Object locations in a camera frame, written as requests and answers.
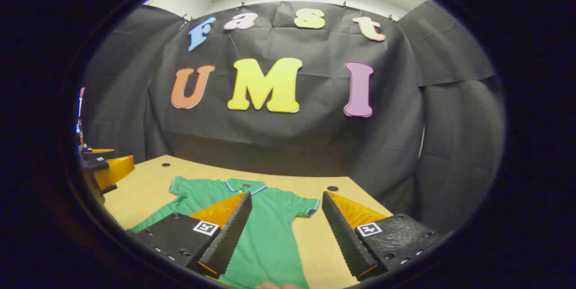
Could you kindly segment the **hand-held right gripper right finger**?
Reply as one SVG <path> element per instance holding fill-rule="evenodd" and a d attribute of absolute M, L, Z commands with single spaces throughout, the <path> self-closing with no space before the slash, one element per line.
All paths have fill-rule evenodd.
<path fill-rule="evenodd" d="M 387 217 L 331 191 L 323 193 L 322 210 L 358 281 L 405 268 L 446 235 L 407 214 Z"/>

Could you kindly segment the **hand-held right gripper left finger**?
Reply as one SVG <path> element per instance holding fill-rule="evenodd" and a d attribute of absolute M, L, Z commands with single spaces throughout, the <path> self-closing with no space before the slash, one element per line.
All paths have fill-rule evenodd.
<path fill-rule="evenodd" d="M 228 268 L 251 211 L 248 191 L 194 214 L 171 213 L 129 234 L 173 264 L 218 279 Z"/>

